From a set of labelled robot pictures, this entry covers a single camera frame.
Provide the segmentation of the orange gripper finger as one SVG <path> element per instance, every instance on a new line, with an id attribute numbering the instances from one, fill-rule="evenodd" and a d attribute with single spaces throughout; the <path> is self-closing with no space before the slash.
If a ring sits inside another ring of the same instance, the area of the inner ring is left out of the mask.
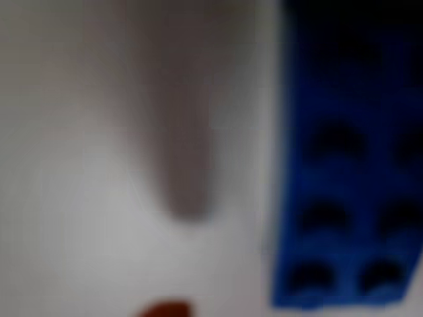
<path id="1" fill-rule="evenodd" d="M 193 317 L 192 305 L 184 300 L 154 302 L 136 314 L 137 317 Z"/>

